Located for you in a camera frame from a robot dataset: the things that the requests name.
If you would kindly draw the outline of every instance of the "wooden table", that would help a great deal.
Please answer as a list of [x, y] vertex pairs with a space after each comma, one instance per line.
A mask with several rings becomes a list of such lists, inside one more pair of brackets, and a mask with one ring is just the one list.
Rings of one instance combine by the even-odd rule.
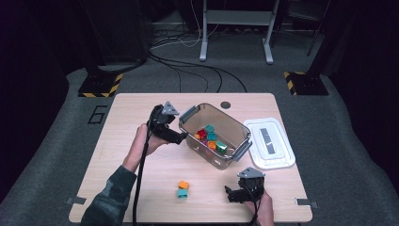
[[[268, 93], [126, 93], [115, 97], [104, 129], [88, 165], [78, 197], [85, 204], [74, 204], [71, 222], [80, 222], [94, 196], [105, 187], [108, 177], [120, 166], [135, 137], [137, 127], [148, 120], [156, 105], [170, 101], [183, 114], [192, 105], [208, 103], [243, 123], [248, 119], [273, 117], [282, 124], [276, 100]], [[222, 102], [231, 108], [223, 109]], [[176, 119], [170, 128], [180, 131]], [[247, 152], [239, 162], [219, 170], [187, 147], [161, 146], [146, 159], [137, 222], [142, 223], [223, 223], [249, 222], [252, 214], [237, 202], [229, 202], [224, 186], [238, 189], [237, 173], [254, 167]], [[289, 169], [264, 170], [264, 186], [273, 198], [276, 222], [308, 222], [312, 218], [308, 206], [298, 206], [295, 198], [307, 199], [296, 164]], [[188, 198], [178, 199], [178, 183], [190, 184]], [[132, 205], [136, 186], [132, 190], [124, 222], [132, 222]]]

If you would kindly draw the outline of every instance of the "gray carpet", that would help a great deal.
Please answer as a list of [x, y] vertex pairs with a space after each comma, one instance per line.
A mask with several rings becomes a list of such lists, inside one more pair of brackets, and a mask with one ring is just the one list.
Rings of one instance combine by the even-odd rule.
[[[313, 209], [313, 220], [303, 225], [399, 225], [398, 196], [385, 172], [369, 158], [353, 133], [343, 100], [328, 77], [322, 75], [328, 96], [292, 96], [287, 88], [283, 72], [305, 72], [322, 37], [312, 55], [306, 56], [309, 37], [281, 33], [272, 49], [275, 63], [267, 65], [263, 36], [250, 33], [210, 40], [208, 60], [203, 63], [199, 62], [200, 44], [171, 44], [152, 52], [226, 70], [238, 77], [248, 92], [276, 96], [308, 197], [320, 205]], [[191, 73], [179, 77], [174, 70], [149, 59], [124, 74], [117, 93], [217, 91], [220, 79], [215, 72], [204, 68], [183, 70]], [[0, 225], [73, 225], [68, 220], [72, 207], [65, 201], [77, 194], [104, 125], [104, 121], [88, 124], [88, 120], [97, 105], [107, 105], [100, 109], [107, 113], [113, 102], [112, 97], [77, 97], [85, 78], [85, 70], [68, 75], [70, 91], [65, 104], [1, 203]], [[244, 89], [234, 77], [222, 73], [220, 92]]]

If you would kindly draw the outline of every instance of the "table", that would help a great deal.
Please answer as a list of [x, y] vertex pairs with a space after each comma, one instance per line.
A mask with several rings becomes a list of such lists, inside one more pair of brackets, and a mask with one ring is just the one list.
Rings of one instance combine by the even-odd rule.
[[275, 0], [272, 11], [209, 10], [207, 6], [207, 0], [203, 0], [203, 35], [199, 55], [200, 61], [206, 60], [208, 49], [208, 24], [267, 25], [266, 38], [262, 39], [263, 49], [267, 64], [273, 64], [269, 42], [276, 20], [279, 0]]
[[[77, 197], [87, 199], [74, 204], [71, 222], [80, 222], [94, 196], [105, 187], [108, 177], [122, 163], [136, 133], [136, 128], [148, 120], [155, 105], [170, 101], [181, 115], [192, 105], [211, 104], [240, 122], [247, 119], [273, 117], [282, 123], [279, 108], [268, 93], [125, 93], [118, 94], [109, 111], [103, 131], [88, 165]], [[224, 109], [222, 102], [231, 107]], [[170, 128], [180, 131], [178, 119]], [[222, 223], [249, 222], [252, 214], [237, 202], [229, 202], [224, 186], [238, 189], [237, 173], [254, 167], [247, 152], [239, 162], [219, 170], [187, 147], [168, 144], [146, 158], [137, 222], [142, 223]], [[273, 198], [276, 222], [308, 222], [312, 218], [308, 206], [295, 204], [295, 198], [307, 199], [296, 164], [289, 169], [264, 170], [264, 186]], [[178, 199], [180, 181], [190, 184], [188, 198]], [[124, 222], [132, 222], [132, 191]]]

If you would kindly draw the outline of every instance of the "teal block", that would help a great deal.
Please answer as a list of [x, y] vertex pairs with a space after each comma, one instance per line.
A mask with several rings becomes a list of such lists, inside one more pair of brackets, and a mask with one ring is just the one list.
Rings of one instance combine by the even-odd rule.
[[205, 129], [205, 131], [208, 132], [208, 133], [213, 133], [214, 130], [215, 130], [214, 126], [211, 125], [211, 124], [207, 124], [207, 125], [205, 126], [204, 129]]
[[213, 132], [209, 132], [206, 139], [208, 140], [216, 140], [216, 134]]
[[178, 189], [177, 190], [177, 198], [184, 199], [184, 198], [187, 198], [187, 197], [188, 197], [187, 189]]

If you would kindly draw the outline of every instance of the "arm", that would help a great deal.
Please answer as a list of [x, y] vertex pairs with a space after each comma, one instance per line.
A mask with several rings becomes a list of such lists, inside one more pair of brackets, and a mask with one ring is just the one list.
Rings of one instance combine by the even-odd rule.
[[[82, 217], [81, 225], [121, 225], [136, 181], [134, 173], [140, 163], [146, 137], [147, 125], [141, 124], [122, 165], [109, 177], [105, 189], [94, 198]], [[147, 155], [163, 144], [167, 142], [151, 136]]]
[[[253, 202], [245, 202], [245, 204], [252, 213], [255, 213]], [[273, 200], [266, 191], [261, 197], [257, 224], [260, 226], [274, 226]]]

